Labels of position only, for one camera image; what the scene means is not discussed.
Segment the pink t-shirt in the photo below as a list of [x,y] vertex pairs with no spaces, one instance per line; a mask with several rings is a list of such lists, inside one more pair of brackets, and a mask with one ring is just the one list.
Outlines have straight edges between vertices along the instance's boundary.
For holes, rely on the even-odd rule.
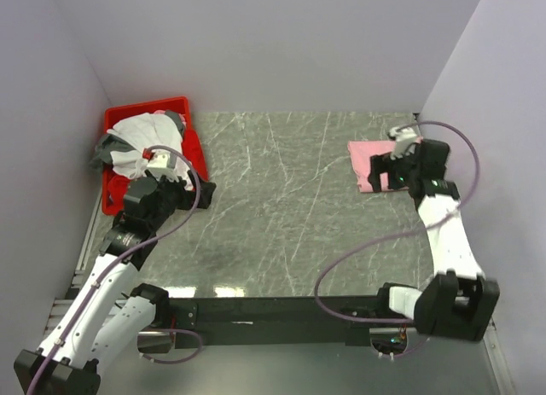
[[357,177],[357,186],[361,193],[372,194],[374,192],[368,176],[371,173],[370,157],[377,154],[390,153],[395,142],[382,141],[349,141],[348,151],[351,158],[351,166]]

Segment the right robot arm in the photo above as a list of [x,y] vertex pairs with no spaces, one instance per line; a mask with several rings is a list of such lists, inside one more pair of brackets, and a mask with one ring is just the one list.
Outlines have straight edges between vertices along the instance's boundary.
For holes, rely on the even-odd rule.
[[483,339],[500,296],[498,283],[485,277],[469,245],[457,186],[444,178],[450,147],[423,139],[401,154],[373,155],[368,180],[375,193],[381,176],[389,189],[406,188],[427,229],[434,277],[424,290],[392,283],[380,289],[375,318],[392,326],[410,319],[420,334],[478,342]]

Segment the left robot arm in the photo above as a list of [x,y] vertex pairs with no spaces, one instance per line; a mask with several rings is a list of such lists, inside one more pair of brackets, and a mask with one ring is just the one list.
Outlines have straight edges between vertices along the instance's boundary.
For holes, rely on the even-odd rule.
[[36,351],[23,350],[14,370],[26,394],[95,394],[106,369],[145,328],[171,326],[169,293],[141,284],[113,307],[156,246],[157,231],[177,210],[206,209],[215,183],[197,190],[166,178],[130,182],[123,207],[103,238],[92,271],[64,317]]

